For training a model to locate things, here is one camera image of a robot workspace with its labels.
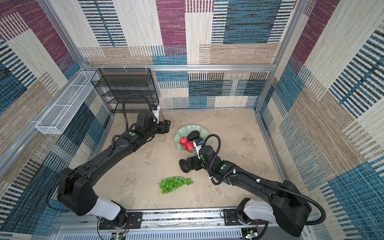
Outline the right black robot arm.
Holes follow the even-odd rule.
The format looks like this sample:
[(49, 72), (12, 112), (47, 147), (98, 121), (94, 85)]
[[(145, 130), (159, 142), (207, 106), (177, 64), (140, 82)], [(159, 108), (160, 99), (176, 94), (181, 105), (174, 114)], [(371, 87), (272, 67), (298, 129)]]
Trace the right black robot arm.
[(272, 207), (273, 216), (281, 229), (294, 237), (301, 235), (312, 208), (307, 200), (300, 197), (301, 193), (293, 183), (260, 178), (220, 157), (214, 159), (216, 152), (211, 146), (203, 147), (200, 153), (202, 157), (196, 155), (180, 162), (183, 172), (206, 170), (212, 174), (213, 180), (250, 192)]

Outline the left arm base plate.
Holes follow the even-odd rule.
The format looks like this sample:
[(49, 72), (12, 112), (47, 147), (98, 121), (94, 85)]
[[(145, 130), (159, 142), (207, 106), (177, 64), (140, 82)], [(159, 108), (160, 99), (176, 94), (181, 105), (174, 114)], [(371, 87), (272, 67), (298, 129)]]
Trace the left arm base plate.
[(114, 220), (101, 218), (98, 230), (128, 230), (139, 229), (143, 220), (142, 212), (127, 212), (118, 215)]

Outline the green fake grape bunch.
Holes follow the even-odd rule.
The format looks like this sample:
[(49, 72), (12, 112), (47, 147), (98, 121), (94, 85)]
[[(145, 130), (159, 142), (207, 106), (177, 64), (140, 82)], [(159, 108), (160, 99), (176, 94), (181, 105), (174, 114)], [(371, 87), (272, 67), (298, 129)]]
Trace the green fake grape bunch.
[(194, 181), (191, 178), (171, 177), (162, 180), (159, 183), (159, 188), (162, 190), (162, 194), (168, 194), (184, 185), (190, 186), (193, 183)]

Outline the dark fake avocado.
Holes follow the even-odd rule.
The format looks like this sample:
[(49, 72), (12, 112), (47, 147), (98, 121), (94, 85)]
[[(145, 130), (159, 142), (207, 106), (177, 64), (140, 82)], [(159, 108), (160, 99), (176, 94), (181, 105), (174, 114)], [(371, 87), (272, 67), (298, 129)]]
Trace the dark fake avocado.
[(181, 170), (184, 173), (189, 173), (191, 171), (190, 164), (187, 160), (185, 160), (185, 159), (179, 160), (179, 165), (180, 165)]
[(200, 137), (200, 132), (199, 131), (192, 131), (187, 136), (187, 139), (188, 139), (189, 142), (193, 142), (196, 139), (198, 139), (199, 137)]
[(195, 143), (196, 143), (197, 145), (201, 145), (203, 142), (204, 142), (203, 139), (200, 138), (200, 137), (197, 138), (197, 139), (195, 140)]

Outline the white mesh wall basket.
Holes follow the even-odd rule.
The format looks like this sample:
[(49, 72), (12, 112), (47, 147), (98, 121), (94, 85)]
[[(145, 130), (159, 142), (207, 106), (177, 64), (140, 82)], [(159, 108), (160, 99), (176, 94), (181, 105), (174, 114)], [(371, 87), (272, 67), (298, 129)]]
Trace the white mesh wall basket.
[(44, 135), (61, 135), (90, 94), (94, 72), (80, 73), (58, 100), (37, 123), (36, 129)]

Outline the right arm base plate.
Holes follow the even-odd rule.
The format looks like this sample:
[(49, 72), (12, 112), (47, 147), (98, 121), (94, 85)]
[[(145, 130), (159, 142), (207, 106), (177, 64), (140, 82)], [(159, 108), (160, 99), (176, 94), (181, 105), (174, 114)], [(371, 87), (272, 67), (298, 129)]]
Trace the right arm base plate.
[(225, 226), (241, 226), (250, 224), (242, 221), (239, 218), (237, 211), (234, 209), (223, 209), (220, 212), (220, 216), (223, 218)]

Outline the light green scalloped bowl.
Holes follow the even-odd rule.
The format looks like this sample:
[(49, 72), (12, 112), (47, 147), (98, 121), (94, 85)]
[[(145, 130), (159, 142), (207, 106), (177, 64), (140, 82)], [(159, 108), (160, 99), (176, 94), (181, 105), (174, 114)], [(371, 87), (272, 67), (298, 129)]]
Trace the light green scalloped bowl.
[(196, 155), (197, 153), (196, 150), (193, 150), (192, 152), (189, 152), (188, 150), (186, 150), (186, 148), (180, 144), (180, 139), (182, 137), (187, 137), (192, 131), (198, 131), (203, 141), (209, 135), (209, 132), (199, 125), (187, 125), (177, 131), (174, 137), (174, 142), (176, 143), (176, 147), (178, 150), (188, 154), (189, 156)]

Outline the red fake apple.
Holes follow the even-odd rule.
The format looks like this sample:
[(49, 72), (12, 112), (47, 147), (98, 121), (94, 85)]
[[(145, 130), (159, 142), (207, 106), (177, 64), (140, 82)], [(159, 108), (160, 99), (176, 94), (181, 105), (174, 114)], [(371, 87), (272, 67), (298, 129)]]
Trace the red fake apple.
[(192, 142), (186, 143), (185, 148), (189, 152), (192, 152), (195, 149), (194, 144)]
[(188, 142), (189, 142), (189, 140), (188, 140), (187, 137), (182, 137), (182, 138), (180, 139), (180, 144), (181, 144), (182, 146), (185, 146)]

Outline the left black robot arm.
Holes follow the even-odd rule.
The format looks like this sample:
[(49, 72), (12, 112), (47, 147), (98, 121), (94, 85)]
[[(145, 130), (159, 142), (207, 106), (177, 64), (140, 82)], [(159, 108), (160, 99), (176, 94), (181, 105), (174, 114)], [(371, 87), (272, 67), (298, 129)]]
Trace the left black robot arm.
[(111, 145), (90, 161), (74, 168), (66, 168), (58, 176), (57, 199), (77, 216), (93, 215), (110, 228), (122, 229), (129, 221), (126, 209), (105, 200), (94, 192), (94, 185), (119, 161), (136, 152), (157, 134), (170, 131), (171, 121), (160, 121), (160, 112), (143, 111), (136, 123), (127, 125), (125, 132), (115, 135)]

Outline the aluminium front rail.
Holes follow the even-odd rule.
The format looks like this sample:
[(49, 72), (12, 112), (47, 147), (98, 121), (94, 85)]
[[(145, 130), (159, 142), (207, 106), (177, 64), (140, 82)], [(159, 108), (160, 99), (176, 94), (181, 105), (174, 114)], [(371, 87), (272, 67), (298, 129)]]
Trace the aluminium front rail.
[[(191, 209), (169, 209), (169, 210), (130, 210), (127, 212), (142, 212), (143, 220), (138, 230), (181, 230), (181, 229), (209, 229), (209, 228), (259, 228), (265, 225), (265, 221), (269, 221), (269, 227), (278, 227), (273, 221), (272, 209), (260, 207), (262, 217), (256, 221), (252, 221), (249, 225), (241, 226), (225, 226), (220, 212), (223, 209), (234, 209), (235, 207), (224, 208), (191, 208)], [(78, 217), (72, 213), (60, 214), (54, 232), (95, 232), (100, 220), (96, 216)]]

